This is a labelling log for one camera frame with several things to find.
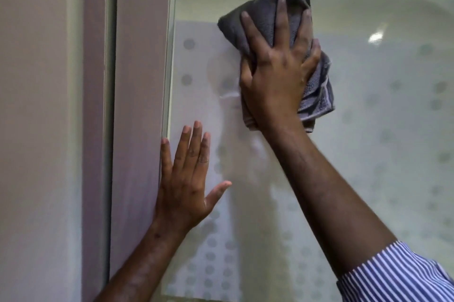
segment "striped shirt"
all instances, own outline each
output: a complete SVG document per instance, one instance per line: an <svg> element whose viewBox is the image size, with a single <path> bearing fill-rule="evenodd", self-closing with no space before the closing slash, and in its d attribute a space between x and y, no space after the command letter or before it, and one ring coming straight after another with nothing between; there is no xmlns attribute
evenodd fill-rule
<svg viewBox="0 0 454 302"><path fill-rule="evenodd" d="M337 286L345 302L454 302L454 281L445 270L400 241L344 275Z"/></svg>

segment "microfiber cloth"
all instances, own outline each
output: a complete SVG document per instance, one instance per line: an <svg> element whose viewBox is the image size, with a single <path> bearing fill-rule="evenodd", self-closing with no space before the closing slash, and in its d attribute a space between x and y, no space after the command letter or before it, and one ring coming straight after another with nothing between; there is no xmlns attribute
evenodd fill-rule
<svg viewBox="0 0 454 302"><path fill-rule="evenodd" d="M243 55L251 59L255 66L255 54L249 48L246 34L241 24L241 13L247 11L260 33L270 46L274 44L274 26L277 0L251 0L232 10L218 21L218 27L230 43ZM293 46L302 19L302 12L310 8L310 0L287 0L287 12L290 25L290 46ZM306 132L314 130L315 119L334 110L334 96L328 71L331 61L322 52L316 71L309 79L302 95L298 115ZM257 130L257 123L242 99L243 120L250 130Z"/></svg>

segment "shower glass door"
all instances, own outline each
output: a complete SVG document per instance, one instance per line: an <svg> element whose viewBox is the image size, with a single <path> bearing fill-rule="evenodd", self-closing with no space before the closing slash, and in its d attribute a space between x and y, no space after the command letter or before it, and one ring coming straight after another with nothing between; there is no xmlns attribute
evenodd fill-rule
<svg viewBox="0 0 454 302"><path fill-rule="evenodd" d="M168 135L175 144L202 121L212 135L207 190L233 186L186 238L162 294L341 301L278 162L242 120L240 57L216 23L246 1L175 0ZM311 138L399 239L454 274L453 1L311 3L336 106Z"/></svg>

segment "metal frame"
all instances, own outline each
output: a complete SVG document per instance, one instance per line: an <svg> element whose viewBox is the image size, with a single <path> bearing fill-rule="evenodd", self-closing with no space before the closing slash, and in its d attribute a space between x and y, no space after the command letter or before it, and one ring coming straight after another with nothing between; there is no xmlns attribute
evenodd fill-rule
<svg viewBox="0 0 454 302"><path fill-rule="evenodd" d="M82 301L109 279L116 0L83 0Z"/></svg>
<svg viewBox="0 0 454 302"><path fill-rule="evenodd" d="M167 131L173 2L117 0L110 276L153 218Z"/></svg>

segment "hand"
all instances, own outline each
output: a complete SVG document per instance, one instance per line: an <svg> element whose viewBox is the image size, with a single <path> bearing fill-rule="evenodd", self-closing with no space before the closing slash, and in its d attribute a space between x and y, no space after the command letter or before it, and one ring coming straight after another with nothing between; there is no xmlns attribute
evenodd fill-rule
<svg viewBox="0 0 454 302"><path fill-rule="evenodd" d="M205 179L210 157L210 134L202 139L201 122L185 126L172 164L170 144L161 144L161 185L156 201L152 228L185 236L191 228L208 216L225 190L231 185L224 181L205 197Z"/></svg>
<svg viewBox="0 0 454 302"><path fill-rule="evenodd" d="M251 62L247 58L241 60L241 92L263 131L297 117L304 89L320 60L321 49L318 40L314 39L310 57L305 60L313 36L309 9L303 12L297 38L290 49L286 0L279 0L277 4L273 48L269 47L246 12L241 14L241 20L249 45L257 55L254 75Z"/></svg>

